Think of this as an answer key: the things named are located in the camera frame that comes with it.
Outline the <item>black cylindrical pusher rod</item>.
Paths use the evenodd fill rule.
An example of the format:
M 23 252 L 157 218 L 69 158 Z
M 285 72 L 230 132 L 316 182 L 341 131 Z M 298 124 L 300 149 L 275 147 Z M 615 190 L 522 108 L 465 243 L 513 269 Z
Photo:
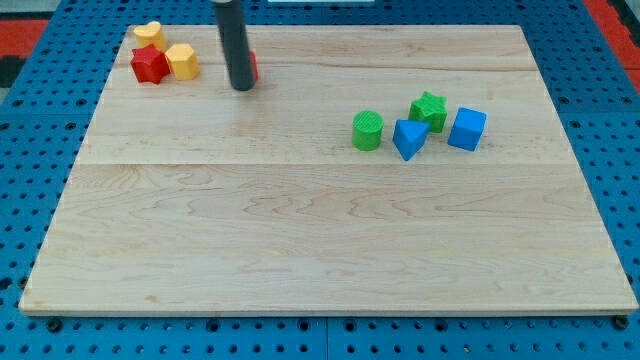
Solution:
M 246 21 L 241 0 L 212 0 L 231 87 L 251 90 L 255 85 Z

